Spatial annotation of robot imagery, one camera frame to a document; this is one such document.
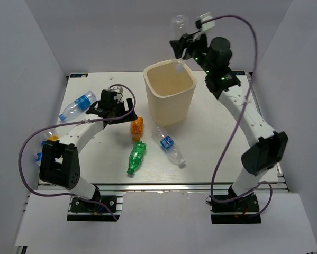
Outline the clear unlabelled plastic bottle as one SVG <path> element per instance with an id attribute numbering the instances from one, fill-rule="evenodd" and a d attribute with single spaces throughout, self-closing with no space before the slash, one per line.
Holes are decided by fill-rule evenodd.
<path id="1" fill-rule="evenodd" d="M 188 18 L 184 15 L 175 15 L 171 19 L 170 23 L 170 40 L 179 40 L 180 37 L 187 33 L 188 30 Z M 171 60 L 174 64 L 177 72 L 183 72 L 184 60 L 182 58 L 176 58 L 174 52 L 171 53 Z"/>

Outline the orange plastic bottle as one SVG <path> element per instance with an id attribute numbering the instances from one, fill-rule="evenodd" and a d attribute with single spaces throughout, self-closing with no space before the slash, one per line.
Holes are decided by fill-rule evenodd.
<path id="1" fill-rule="evenodd" d="M 138 117 L 136 120 L 131 121 L 130 132 L 132 136 L 132 141 L 140 141 L 143 135 L 143 118 Z"/>

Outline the green plastic bottle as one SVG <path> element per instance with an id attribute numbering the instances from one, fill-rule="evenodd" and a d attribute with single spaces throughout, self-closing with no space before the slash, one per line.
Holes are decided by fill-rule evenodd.
<path id="1" fill-rule="evenodd" d="M 133 175 L 140 167 L 147 145 L 142 141 L 136 141 L 133 145 L 132 151 L 128 160 L 127 174 Z"/>

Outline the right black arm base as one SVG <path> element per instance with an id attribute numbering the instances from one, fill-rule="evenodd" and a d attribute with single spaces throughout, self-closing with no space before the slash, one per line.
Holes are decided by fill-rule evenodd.
<path id="1" fill-rule="evenodd" d="M 261 224 L 259 204 L 255 193 L 228 203 L 216 203 L 210 196 L 205 199 L 211 207 L 213 225 Z"/>

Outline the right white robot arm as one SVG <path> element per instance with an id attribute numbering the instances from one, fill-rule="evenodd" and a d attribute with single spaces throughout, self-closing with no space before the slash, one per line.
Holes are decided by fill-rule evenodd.
<path id="1" fill-rule="evenodd" d="M 228 206 L 240 211 L 247 205 L 247 196 L 258 186 L 266 172 L 283 157 L 288 136 L 276 132 L 249 103 L 250 91 L 244 91 L 241 82 L 229 68 L 232 57 L 230 42 L 223 37 L 207 41 L 205 34 L 198 39 L 184 34 L 178 40 L 171 40 L 176 58 L 194 59 L 206 73 L 205 84 L 214 97 L 236 120 L 249 145 L 241 156 L 243 168 L 228 190 Z"/>

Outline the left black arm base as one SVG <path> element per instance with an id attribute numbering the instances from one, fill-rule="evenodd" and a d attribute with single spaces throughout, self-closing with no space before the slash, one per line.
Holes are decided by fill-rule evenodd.
<path id="1" fill-rule="evenodd" d="M 116 222 L 118 220 L 123 204 L 123 193 L 101 192 L 101 203 L 104 204 L 111 213 L 98 204 L 83 202 L 77 197 L 70 200 L 67 221 L 76 222 Z"/>

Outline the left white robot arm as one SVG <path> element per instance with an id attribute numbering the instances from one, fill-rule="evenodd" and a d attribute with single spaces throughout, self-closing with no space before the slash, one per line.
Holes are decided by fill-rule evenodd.
<path id="1" fill-rule="evenodd" d="M 79 154 L 90 140 L 106 126 L 137 119 L 135 98 L 123 100 L 124 85 L 116 84 L 104 89 L 99 100 L 79 99 L 77 109 L 88 119 L 76 123 L 74 128 L 56 141 L 46 141 L 42 148 L 39 178 L 43 182 L 60 186 L 72 195 L 83 198 L 89 211 L 100 207 L 97 186 L 81 176 Z"/>

